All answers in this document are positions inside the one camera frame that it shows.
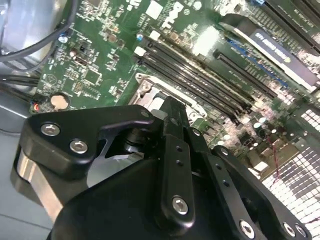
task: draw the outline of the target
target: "black metal bracket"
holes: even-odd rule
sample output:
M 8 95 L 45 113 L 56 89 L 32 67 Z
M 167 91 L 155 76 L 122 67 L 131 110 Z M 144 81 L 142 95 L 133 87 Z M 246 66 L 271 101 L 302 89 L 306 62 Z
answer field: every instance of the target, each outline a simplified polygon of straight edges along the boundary
M 36 163 L 65 179 L 81 179 L 97 156 L 98 140 L 112 143 L 121 131 L 153 121 L 153 115 L 139 105 L 37 114 L 26 120 L 19 144 Z M 78 152 L 70 147 L 77 140 L 85 144 L 81 149 L 79 142 Z
M 52 214 L 52 240 L 312 239 L 227 148 L 209 150 L 189 126 L 181 102 L 167 97 L 158 115 L 130 105 L 45 113 L 26 121 L 14 170 L 35 190 L 29 197 L 38 196 L 48 212 L 41 181 L 50 193 L 68 191 L 52 195 L 61 207 Z M 119 138 L 132 129 L 148 133 L 149 142 L 139 148 L 145 158 L 86 189 L 97 142 L 107 139 L 106 151 L 122 153 L 124 146 L 115 143 L 125 142 Z

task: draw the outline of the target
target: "green circuit board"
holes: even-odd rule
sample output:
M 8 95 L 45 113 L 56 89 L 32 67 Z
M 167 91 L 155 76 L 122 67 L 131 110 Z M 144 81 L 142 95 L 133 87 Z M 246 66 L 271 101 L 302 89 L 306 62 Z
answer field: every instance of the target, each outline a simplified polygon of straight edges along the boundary
M 306 25 L 304 29 L 307 34 L 318 39 L 319 29 L 302 21 L 301 16 L 295 17 L 294 14 L 298 14 L 295 6 L 285 3 L 287 1 L 282 2 L 283 7 L 292 13 L 296 21 L 303 26 Z M 248 59 L 239 49 L 230 45 L 225 32 L 219 26 L 221 17 L 227 13 L 238 13 L 259 23 L 269 34 L 278 36 L 283 46 L 288 47 L 298 57 L 301 56 L 301 60 L 312 71 L 318 71 L 317 61 L 303 54 L 304 50 L 299 44 L 285 37 L 281 32 L 283 29 L 267 21 L 259 6 L 252 4 L 252 1 L 82 0 L 67 41 L 59 44 L 53 58 L 44 67 L 37 93 L 48 99 L 55 93 L 64 94 L 69 100 L 66 110 L 128 104 L 139 87 L 136 74 L 153 74 L 146 67 L 137 64 L 132 57 L 139 35 L 147 36 L 152 30 L 156 30 L 163 39 L 170 40 L 186 53 L 193 54 L 195 58 L 205 57 L 212 74 L 223 76 L 237 88 L 251 95 L 255 100 L 252 103 L 254 111 L 266 116 L 268 121 L 276 126 L 281 125 L 278 121 L 280 117 L 287 116 L 297 107 L 300 100 L 312 99 L 313 96 L 276 67 L 266 63 L 266 68 L 272 72 L 272 76 Z M 274 91 L 277 97 L 266 97 L 237 72 L 215 60 L 212 56 L 215 50 L 237 62 L 247 73 Z M 259 56 L 254 58 L 257 62 L 262 61 Z M 274 76 L 281 78 L 288 87 L 284 88 Z M 162 80 L 176 89 L 179 88 L 168 79 Z M 224 86 L 218 77 L 216 81 Z M 193 97 L 187 90 L 181 91 Z M 48 99 L 38 105 L 37 112 L 55 111 Z M 223 114 L 209 105 L 203 104 L 203 107 L 207 111 L 207 117 L 198 119 L 193 125 L 205 132 L 214 125 L 213 122 L 223 123 L 217 134 L 220 131 L 231 134 L 232 138 L 226 142 L 227 147 L 238 148 L 235 144 L 239 142 L 237 136 L 245 131 L 253 131 L 251 126 L 234 126 Z M 210 146 L 217 144 L 215 138 L 216 136 L 210 134 L 206 138 Z

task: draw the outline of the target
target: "black ram slot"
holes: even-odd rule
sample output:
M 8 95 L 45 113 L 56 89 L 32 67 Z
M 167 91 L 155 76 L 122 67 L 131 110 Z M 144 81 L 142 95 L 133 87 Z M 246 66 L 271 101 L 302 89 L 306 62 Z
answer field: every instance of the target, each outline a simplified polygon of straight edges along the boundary
M 171 39 L 167 38 L 166 42 L 171 42 L 172 46 L 174 46 L 174 50 L 178 49 L 180 54 L 185 54 L 187 55 L 189 58 L 192 58 L 193 56 L 190 55 L 190 53 L 185 52 L 184 49 L 180 48 L 179 46 L 175 45 L 174 42 L 172 42 Z M 242 96 L 243 98 L 245 98 L 248 102 L 254 103 L 256 100 L 247 92 L 243 91 L 242 89 L 238 88 L 236 85 L 234 85 L 232 82 L 230 82 L 229 80 L 225 79 L 223 76 L 219 75 L 215 70 L 213 70 L 212 68 L 210 68 L 205 62 L 202 62 L 200 65 L 202 65 L 201 67 L 199 66 L 198 68 L 194 67 L 193 65 L 191 65 L 190 63 L 186 62 L 185 67 L 187 67 L 188 69 L 190 69 L 191 71 L 193 71 L 195 74 L 199 74 L 200 76 L 204 76 L 205 79 L 211 83 L 211 84 L 216 84 L 215 83 L 215 79 L 208 76 L 206 73 L 208 74 L 214 74 L 217 75 L 220 79 L 223 80 L 223 84 L 227 85 L 230 89 L 232 89 L 232 91 L 238 93 L 240 96 Z M 234 94 L 232 94 L 232 92 L 227 91 L 226 89 L 224 89 L 228 96 L 234 96 L 236 97 Z M 237 98 L 238 101 L 243 102 L 243 100 L 241 98 Z M 244 109 L 250 109 L 252 107 L 252 105 L 248 104 L 247 107 L 242 107 Z
M 149 39 L 148 42 L 144 42 L 144 47 L 145 49 L 149 49 L 151 53 L 156 53 L 157 55 L 159 55 L 159 57 L 162 56 L 161 58 L 164 60 L 163 62 L 170 62 L 171 64 L 169 65 L 169 67 L 176 66 L 178 68 L 178 70 L 176 70 L 177 73 L 182 74 L 183 71 L 185 73 L 183 77 L 188 78 L 191 83 L 197 85 L 199 88 L 204 88 L 205 91 L 210 91 L 210 89 L 207 88 L 210 87 L 213 91 L 210 91 L 210 94 L 215 98 L 219 98 L 219 101 L 223 102 L 225 105 L 229 106 L 234 111 L 241 112 L 241 109 L 234 106 L 235 104 L 241 106 L 244 110 L 250 111 L 249 109 L 252 107 L 250 104 L 245 103 L 243 100 L 236 98 L 235 95 L 232 95 L 226 89 L 223 89 L 217 84 L 214 84 L 213 80 L 211 80 L 200 70 L 196 69 L 194 66 L 188 63 L 178 54 L 173 52 L 169 48 L 169 46 L 160 44 L 158 42 L 154 42 L 153 40 Z M 224 98 L 224 96 L 234 101 L 233 106 L 228 102 L 228 99 Z
M 199 92 L 194 90 L 192 87 L 188 86 L 184 82 L 181 82 L 181 80 L 172 76 L 171 72 L 165 71 L 166 67 L 163 66 L 163 64 L 161 64 L 160 62 L 157 62 L 154 59 L 151 59 L 150 57 L 144 58 L 144 57 L 136 56 L 136 58 L 137 58 L 138 64 L 146 66 L 148 69 L 152 70 L 153 72 L 155 72 L 159 76 L 161 76 L 167 80 L 170 80 L 171 82 L 179 85 L 180 87 L 182 87 L 186 91 L 194 94 L 198 99 L 201 99 L 204 103 L 208 104 L 212 108 L 214 108 L 214 109 L 218 110 L 219 112 L 223 113 L 224 115 L 226 115 L 236 125 L 240 124 L 237 117 L 233 113 L 227 111 L 226 109 L 223 109 L 221 106 L 217 105 L 215 102 L 212 102 L 212 101 L 206 99 L 205 97 L 201 96 L 201 94 L 199 94 Z
M 273 19 L 273 21 L 283 28 L 294 40 L 296 40 L 304 50 L 308 53 L 320 56 L 320 45 L 309 35 L 303 32 L 299 27 L 295 27 L 291 23 L 291 19 L 277 10 L 277 4 L 270 1 L 266 1 L 261 9 Z
M 175 75 L 178 79 L 181 79 L 183 81 L 187 80 L 190 84 L 196 86 L 199 90 L 201 90 L 208 99 L 212 99 L 215 102 L 221 102 L 226 107 L 229 107 L 232 111 L 234 111 L 237 114 L 240 114 L 242 112 L 242 109 L 238 108 L 236 105 L 232 104 L 231 102 L 228 102 L 225 98 L 220 97 L 217 95 L 216 92 L 212 91 L 209 88 L 205 88 L 205 86 L 201 86 L 201 84 L 194 80 L 191 76 L 191 72 L 188 71 L 185 73 L 183 71 L 183 67 L 180 66 L 179 63 L 177 63 L 174 59 L 170 58 L 170 56 L 166 55 L 165 53 L 161 51 L 150 51 L 149 56 L 152 57 L 154 60 L 163 63 L 166 65 L 170 71 L 175 72 Z
M 320 26 L 320 12 L 306 0 L 292 0 L 292 3 L 315 25 Z
M 211 97 L 208 92 L 205 92 L 202 88 L 199 88 L 198 86 L 192 86 L 190 82 L 186 81 L 183 76 L 181 76 L 179 73 L 174 71 L 172 68 L 168 67 L 165 62 L 161 59 L 156 58 L 154 55 L 148 55 L 146 59 L 151 60 L 156 63 L 157 66 L 162 69 L 163 72 L 166 72 L 168 75 L 171 76 L 171 79 L 174 80 L 174 82 L 178 85 L 183 85 L 184 88 L 186 88 L 187 91 L 195 94 L 196 96 L 201 95 L 202 99 L 205 99 L 208 104 L 215 107 L 220 107 L 221 109 L 228 109 L 229 106 L 226 105 L 219 105 L 221 103 L 217 98 Z
M 256 101 L 249 93 L 245 92 L 244 90 L 239 88 L 237 85 L 235 85 L 232 82 L 230 82 L 229 80 L 227 80 L 224 76 L 220 75 L 217 72 L 215 72 L 215 74 L 224 81 L 224 84 L 226 84 L 233 91 L 235 91 L 236 93 L 238 93 L 239 95 L 241 95 L 242 97 L 247 99 L 249 102 L 254 103 Z
M 220 60 L 225 66 L 233 69 L 237 73 L 239 73 L 244 80 L 248 81 L 250 84 L 252 84 L 256 89 L 258 89 L 261 93 L 266 95 L 267 97 L 274 99 L 277 97 L 277 94 L 272 91 L 270 88 L 268 88 L 266 85 L 264 85 L 262 82 L 256 80 L 252 75 L 250 75 L 248 72 L 243 70 L 241 67 L 239 67 L 234 61 L 232 61 L 230 58 L 225 56 L 219 51 L 216 51 L 213 56 Z

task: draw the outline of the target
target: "pcie slot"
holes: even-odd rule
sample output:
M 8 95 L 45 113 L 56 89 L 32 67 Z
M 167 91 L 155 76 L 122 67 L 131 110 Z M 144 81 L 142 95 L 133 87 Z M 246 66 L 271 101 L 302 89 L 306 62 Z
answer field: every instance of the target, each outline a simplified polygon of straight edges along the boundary
M 175 76 L 175 74 L 172 73 L 172 71 L 170 71 L 169 69 L 167 69 L 167 67 L 164 64 L 162 64 L 161 62 L 158 62 L 149 56 L 144 56 L 144 57 L 136 56 L 136 58 L 138 59 L 138 61 L 137 61 L 138 64 L 146 66 L 148 69 L 152 70 L 153 72 L 155 72 L 157 75 L 161 76 L 162 78 L 165 78 L 167 80 L 170 80 L 172 83 L 177 84 L 178 86 L 180 86 L 184 90 L 195 95 L 197 97 L 197 99 L 201 99 L 203 101 L 203 103 L 208 104 L 212 108 L 214 108 L 214 109 L 218 110 L 219 112 L 221 112 L 222 114 L 226 115 L 235 124 L 239 124 L 237 117 L 232 112 L 230 112 L 229 110 L 218 105 L 216 102 L 209 100 L 209 99 L 205 98 L 204 96 L 202 96 L 193 87 L 189 86 L 185 82 L 178 79 L 177 76 Z
M 163 60 L 160 61 L 168 62 L 168 67 L 174 68 L 177 73 L 183 75 L 183 77 L 188 79 L 192 84 L 196 85 L 202 91 L 208 92 L 210 96 L 213 96 L 224 105 L 232 108 L 235 112 L 242 112 L 242 110 L 236 105 L 241 106 L 244 110 L 249 110 L 252 107 L 243 100 L 236 98 L 235 95 L 230 94 L 230 92 L 227 90 L 223 89 L 217 84 L 214 84 L 214 82 L 210 80 L 208 76 L 201 73 L 198 69 L 173 52 L 169 46 L 160 44 L 151 39 L 144 41 L 143 45 L 145 49 L 149 49 L 150 54 L 153 54 L 154 58 L 161 57 Z M 231 104 L 232 101 L 225 99 L 224 96 L 232 100 L 234 103 Z
M 161 62 L 166 65 L 170 71 L 175 72 L 179 77 L 178 79 L 183 79 L 184 81 L 189 84 L 194 85 L 199 90 L 202 91 L 202 94 L 206 96 L 208 99 L 213 99 L 215 102 L 221 102 L 223 105 L 229 107 L 232 111 L 236 112 L 237 114 L 242 112 L 242 109 L 238 108 L 236 105 L 232 104 L 231 102 L 228 102 L 223 97 L 220 97 L 217 95 L 217 92 L 211 90 L 210 88 L 205 88 L 203 85 L 199 84 L 198 81 L 193 80 L 193 77 L 190 72 L 185 73 L 182 70 L 182 67 L 178 67 L 180 63 L 176 63 L 174 59 L 170 58 L 170 56 L 166 55 L 165 53 L 161 52 L 159 49 L 156 50 L 156 52 L 150 50 L 149 56 L 155 59 L 158 62 Z
M 253 85 L 254 88 L 258 89 L 262 94 L 266 95 L 267 97 L 274 99 L 277 94 L 272 91 L 270 88 L 268 88 L 266 85 L 264 85 L 262 82 L 256 80 L 252 75 L 247 73 L 245 70 L 243 70 L 241 67 L 239 67 L 234 61 L 232 61 L 230 58 L 225 56 L 219 51 L 216 51 L 214 53 L 214 57 L 217 60 L 220 60 L 226 67 L 229 67 L 239 73 L 245 81 L 248 81 L 250 84 Z
M 316 26 L 320 26 L 320 11 L 306 0 L 291 0 L 292 3 Z
M 283 28 L 289 35 L 295 39 L 308 53 L 320 56 L 320 45 L 312 39 L 311 36 L 307 35 L 302 29 L 295 27 L 291 24 L 291 19 L 282 14 L 277 7 L 276 3 L 272 3 L 270 0 L 265 1 L 261 6 L 261 9 L 271 17 L 276 24 Z

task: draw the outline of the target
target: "ram slot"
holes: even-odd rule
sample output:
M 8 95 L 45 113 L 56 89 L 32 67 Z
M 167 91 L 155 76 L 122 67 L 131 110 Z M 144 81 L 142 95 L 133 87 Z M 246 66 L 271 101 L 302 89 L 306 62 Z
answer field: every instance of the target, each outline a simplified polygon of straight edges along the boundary
M 320 56 L 320 45 L 299 27 L 295 27 L 292 20 L 281 13 L 276 3 L 266 1 L 261 9 L 273 19 L 273 21 L 283 28 L 294 40 L 296 40 L 308 53 Z
M 189 85 L 193 85 L 197 89 L 201 90 L 202 94 L 204 94 L 208 99 L 212 99 L 217 103 L 221 102 L 224 106 L 230 108 L 237 114 L 240 114 L 243 111 L 236 105 L 232 104 L 232 102 L 229 102 L 225 98 L 218 96 L 217 92 L 211 90 L 210 88 L 206 88 L 204 85 L 201 85 L 198 81 L 195 81 L 193 79 L 194 76 L 192 76 L 191 72 L 184 72 L 183 67 L 180 65 L 180 63 L 177 63 L 174 59 L 170 58 L 170 56 L 166 55 L 160 50 L 151 49 L 151 51 L 149 52 L 149 56 L 165 64 L 166 67 L 170 69 L 170 71 L 175 72 L 176 75 L 179 76 L 178 78 L 182 81 L 185 81 Z
M 237 117 L 230 110 L 228 110 L 228 108 L 224 108 L 223 106 L 217 104 L 217 102 L 214 102 L 211 99 L 207 99 L 206 97 L 201 95 L 199 91 L 194 89 L 192 86 L 189 86 L 186 82 L 181 81 L 181 79 L 179 79 L 179 76 L 176 76 L 176 74 L 172 70 L 168 69 L 167 66 L 165 66 L 162 62 L 159 62 L 150 56 L 141 57 L 138 55 L 134 55 L 134 57 L 137 58 L 137 63 L 139 65 L 147 67 L 149 70 L 159 75 L 160 77 L 165 78 L 170 82 L 180 86 L 185 91 L 188 91 L 189 93 L 195 95 L 197 99 L 201 99 L 203 103 L 208 104 L 213 109 L 218 110 L 219 112 L 230 118 L 231 121 L 235 124 L 240 124 Z
M 178 45 L 175 45 L 175 43 L 171 39 L 165 38 L 165 42 L 161 40 L 158 40 L 158 42 L 160 42 L 161 45 L 163 45 L 166 48 L 173 49 L 175 56 L 179 60 L 181 60 L 181 62 L 184 64 L 184 67 L 193 71 L 194 74 L 200 75 L 203 79 L 206 79 L 208 84 L 212 84 L 217 86 L 218 88 L 222 88 L 224 90 L 224 93 L 226 93 L 228 97 L 236 98 L 239 102 L 239 105 L 242 108 L 250 109 L 252 105 L 248 103 L 254 103 L 256 101 L 250 94 L 243 91 L 242 89 L 234 85 L 232 82 L 225 79 L 223 76 L 219 75 L 217 72 L 211 69 L 205 62 L 199 62 L 199 60 L 196 60 L 198 64 L 190 64 L 190 61 L 188 61 L 184 55 L 188 56 L 191 59 L 194 58 L 194 56 L 190 55 L 189 52 L 186 52 Z
M 215 85 L 209 77 L 180 57 L 171 49 L 170 46 L 163 43 L 160 44 L 152 39 L 144 40 L 142 45 L 145 49 L 149 50 L 150 54 L 152 54 L 154 58 L 167 63 L 169 68 L 172 68 L 172 70 L 183 75 L 183 78 L 188 79 L 190 83 L 194 84 L 202 91 L 207 92 L 209 97 L 222 102 L 238 114 L 243 111 L 238 107 L 238 105 L 244 110 L 248 110 L 250 112 L 250 108 L 252 107 L 250 104 L 234 97 L 222 87 Z
M 230 58 L 228 58 L 227 56 L 225 56 L 221 52 L 216 51 L 214 53 L 214 57 L 217 60 L 220 60 L 226 67 L 229 67 L 232 70 L 236 71 L 238 74 L 240 74 L 245 81 L 252 84 L 253 87 L 258 89 L 262 94 L 266 95 L 267 97 L 269 97 L 271 99 L 274 99 L 275 97 L 277 97 L 277 94 L 274 91 L 272 91 L 270 88 L 268 88 L 262 82 L 256 80 L 255 77 L 253 77 L 248 72 L 243 70 L 234 61 L 232 61 Z
M 224 76 L 220 75 L 217 72 L 214 72 L 213 74 L 217 75 L 217 77 L 221 79 L 223 84 L 227 85 L 229 88 L 231 88 L 237 94 L 241 95 L 243 98 L 247 99 L 249 102 L 254 103 L 256 101 L 249 93 L 247 93 L 246 91 L 242 90 L 237 85 L 235 85 L 234 83 L 230 82 L 229 80 L 227 80 Z

